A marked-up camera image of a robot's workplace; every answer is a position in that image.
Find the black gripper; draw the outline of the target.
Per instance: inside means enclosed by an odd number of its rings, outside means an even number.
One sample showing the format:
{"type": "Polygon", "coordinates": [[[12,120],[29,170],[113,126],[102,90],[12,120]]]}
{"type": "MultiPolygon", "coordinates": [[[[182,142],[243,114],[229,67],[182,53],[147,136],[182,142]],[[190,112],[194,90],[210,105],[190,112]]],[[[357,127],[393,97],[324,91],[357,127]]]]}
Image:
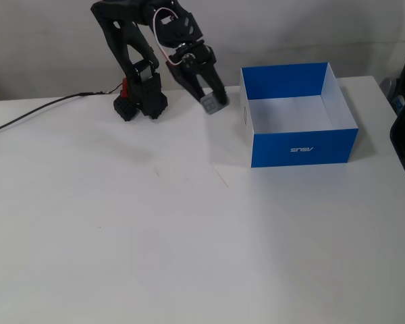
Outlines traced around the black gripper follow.
{"type": "Polygon", "coordinates": [[[197,101],[201,101],[205,95],[196,77],[200,75],[220,105],[229,103],[223,82],[214,68],[214,52],[205,44],[191,13],[178,14],[172,9],[156,9],[155,40],[173,79],[197,101]]]}

